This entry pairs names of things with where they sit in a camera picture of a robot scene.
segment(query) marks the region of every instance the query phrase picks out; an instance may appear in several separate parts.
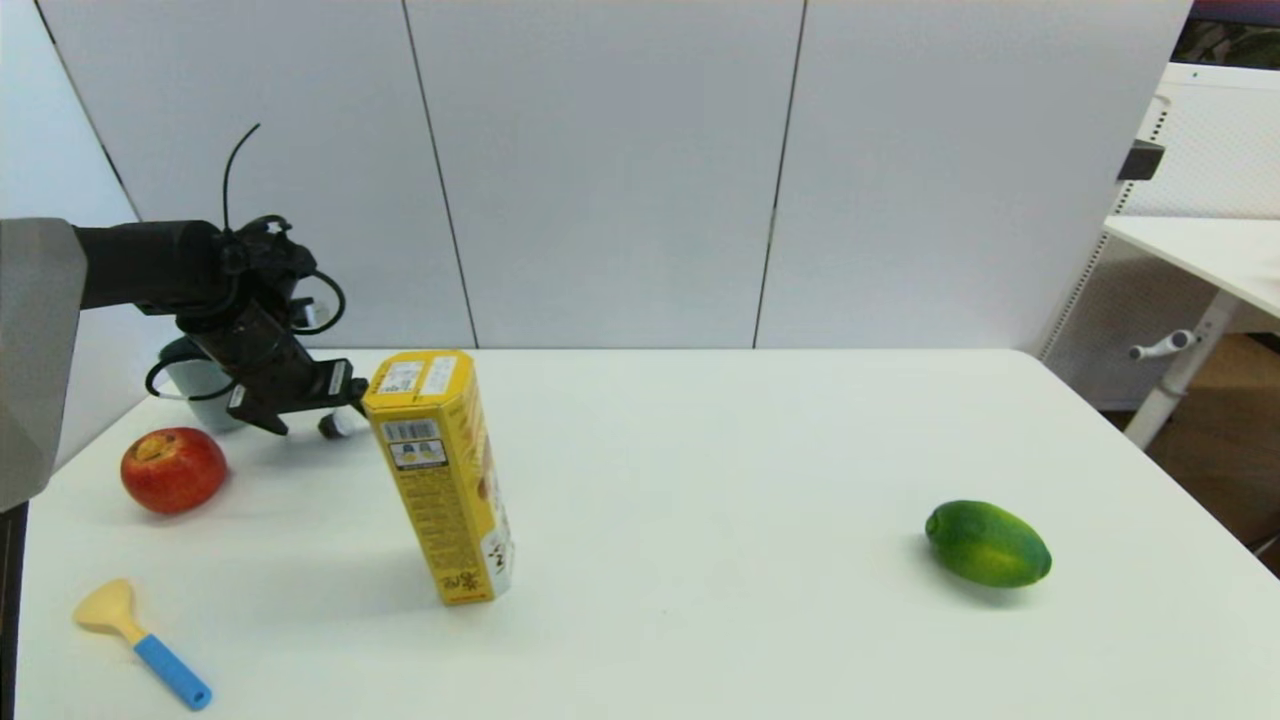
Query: barcode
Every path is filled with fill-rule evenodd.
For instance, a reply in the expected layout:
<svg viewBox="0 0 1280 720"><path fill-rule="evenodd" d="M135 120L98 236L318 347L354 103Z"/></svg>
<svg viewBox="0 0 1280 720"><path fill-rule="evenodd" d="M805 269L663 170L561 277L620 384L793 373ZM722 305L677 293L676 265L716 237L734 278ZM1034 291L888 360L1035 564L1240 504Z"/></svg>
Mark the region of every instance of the barcode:
<svg viewBox="0 0 1280 720"><path fill-rule="evenodd" d="M399 423L383 423L383 434L387 436L387 442L429 439L440 437L440 428L435 424L435 420L403 420Z"/></svg>

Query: red apple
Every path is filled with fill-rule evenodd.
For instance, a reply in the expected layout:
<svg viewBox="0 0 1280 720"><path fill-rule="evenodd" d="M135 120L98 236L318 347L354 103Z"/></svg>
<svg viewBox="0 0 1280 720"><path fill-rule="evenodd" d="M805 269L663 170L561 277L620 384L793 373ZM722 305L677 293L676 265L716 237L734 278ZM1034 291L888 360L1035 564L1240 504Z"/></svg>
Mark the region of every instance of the red apple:
<svg viewBox="0 0 1280 720"><path fill-rule="evenodd" d="M184 512L218 492L227 459L196 428L165 428L138 438L120 460L120 479L138 505L152 512Z"/></svg>

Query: yellow spoon head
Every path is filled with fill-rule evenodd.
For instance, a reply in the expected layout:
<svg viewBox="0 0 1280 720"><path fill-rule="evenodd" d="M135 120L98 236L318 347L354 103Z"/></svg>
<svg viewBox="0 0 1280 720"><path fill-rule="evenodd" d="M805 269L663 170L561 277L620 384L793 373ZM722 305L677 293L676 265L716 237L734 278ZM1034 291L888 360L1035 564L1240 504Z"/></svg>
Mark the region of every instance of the yellow spoon head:
<svg viewBox="0 0 1280 720"><path fill-rule="evenodd" d="M125 579L111 580L91 592L72 614L86 630L119 633L131 644L145 635L133 620L133 585Z"/></svg>

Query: desk leg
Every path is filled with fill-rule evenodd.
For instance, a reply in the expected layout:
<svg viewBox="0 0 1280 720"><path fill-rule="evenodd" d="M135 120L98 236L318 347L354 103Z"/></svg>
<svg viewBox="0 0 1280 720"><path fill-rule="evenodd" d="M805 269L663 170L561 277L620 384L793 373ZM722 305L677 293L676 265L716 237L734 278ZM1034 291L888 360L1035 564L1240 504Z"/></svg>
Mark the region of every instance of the desk leg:
<svg viewBox="0 0 1280 720"><path fill-rule="evenodd" d="M18 601L27 543L27 505L0 512L0 720L13 720L18 667Z"/></svg>
<svg viewBox="0 0 1280 720"><path fill-rule="evenodd" d="M1196 325L1196 345L1178 354L1174 364L1151 389L1147 400L1142 401L1138 414L1133 416L1133 420L1129 420L1129 425L1124 429L1125 437L1132 439L1134 445L1143 450L1151 445L1156 433L1165 425L1165 420L1174 414L1174 409L1187 395L1187 386L1190 384L1192 378L1213 354L1217 341L1222 340L1222 333L1231 324L1231 315L1239 306L1239 297L1225 290L1217 291L1213 302L1210 304L1204 316Z"/></svg>

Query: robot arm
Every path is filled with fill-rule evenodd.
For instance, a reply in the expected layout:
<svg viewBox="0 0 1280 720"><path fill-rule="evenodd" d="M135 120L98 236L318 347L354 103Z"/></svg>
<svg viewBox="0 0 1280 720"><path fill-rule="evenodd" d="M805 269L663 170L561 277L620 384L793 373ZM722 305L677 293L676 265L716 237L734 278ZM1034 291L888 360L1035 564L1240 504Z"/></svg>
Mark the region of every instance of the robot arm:
<svg viewBox="0 0 1280 720"><path fill-rule="evenodd" d="M367 382L351 363L319 363L297 336L328 329L344 297L279 217L236 232L201 220L76 228L63 220L0 223L0 510L44 488L52 469L81 309L134 304L178 328L232 378L228 413L285 434L282 414L351 405ZM339 297L334 318L307 328L315 275ZM148 389L157 365L147 378Z"/></svg>

